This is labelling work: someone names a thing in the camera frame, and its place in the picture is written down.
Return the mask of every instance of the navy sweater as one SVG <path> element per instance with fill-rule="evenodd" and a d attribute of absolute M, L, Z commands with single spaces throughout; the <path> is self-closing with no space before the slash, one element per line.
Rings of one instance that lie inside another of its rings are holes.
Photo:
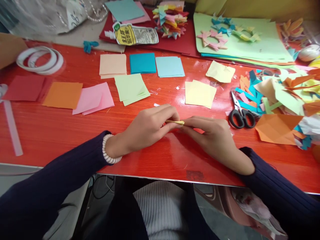
<path fill-rule="evenodd" d="M 102 132 L 13 185 L 0 198 L 0 238 L 42 239 L 67 195 L 107 165 L 102 154 L 106 134 L 110 132 Z M 255 172 L 239 177 L 268 206 L 289 239 L 315 238 L 320 226 L 320 202 L 295 187 L 251 148 L 240 150 L 252 160 Z M 201 215 L 192 186 L 187 190 L 186 209 L 189 239 L 218 239 Z M 139 206 L 130 192 L 122 189 L 115 195 L 92 237 L 148 239 Z"/>

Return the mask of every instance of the glue tube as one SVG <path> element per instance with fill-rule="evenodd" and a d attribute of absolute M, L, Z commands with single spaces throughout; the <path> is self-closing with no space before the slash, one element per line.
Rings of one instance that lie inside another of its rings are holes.
<path fill-rule="evenodd" d="M 156 44 L 159 42 L 158 33 L 154 28 L 137 27 L 131 23 L 115 22 L 113 32 L 104 31 L 106 37 L 117 40 L 120 45 L 132 46 L 137 44 Z"/>

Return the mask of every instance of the double-sided tape roll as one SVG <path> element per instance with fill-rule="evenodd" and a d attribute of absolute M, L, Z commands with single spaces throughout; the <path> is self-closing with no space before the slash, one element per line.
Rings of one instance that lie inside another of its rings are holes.
<path fill-rule="evenodd" d="M 50 53 L 50 60 L 39 67 L 35 66 L 36 61 L 46 53 Z M 29 57 L 28 66 L 25 66 L 23 62 Z M 27 71 L 35 72 L 40 75 L 50 75 L 57 72 L 63 65 L 63 57 L 55 49 L 51 49 L 45 46 L 39 46 L 34 48 L 29 48 L 22 53 L 17 58 L 17 65 Z"/>

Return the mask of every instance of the person's left hand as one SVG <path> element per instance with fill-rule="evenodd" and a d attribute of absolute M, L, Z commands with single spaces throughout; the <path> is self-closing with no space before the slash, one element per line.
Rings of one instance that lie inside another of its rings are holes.
<path fill-rule="evenodd" d="M 107 140 L 106 153 L 111 158 L 118 158 L 149 147 L 172 129 L 182 127 L 172 122 L 163 126 L 168 119 L 180 121 L 176 108 L 170 104 L 142 110 L 123 133 Z"/>

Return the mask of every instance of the scissors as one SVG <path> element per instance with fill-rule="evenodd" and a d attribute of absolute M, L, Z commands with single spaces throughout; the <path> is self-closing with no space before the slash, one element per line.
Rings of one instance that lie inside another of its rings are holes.
<path fill-rule="evenodd" d="M 234 109 L 229 114 L 229 122 L 231 123 L 231 125 L 237 129 L 241 129 L 244 127 L 254 128 L 254 126 L 256 125 L 254 115 L 249 111 L 242 109 L 239 101 L 236 99 L 236 96 L 233 92 L 231 92 L 231 96 L 234 103 Z"/>

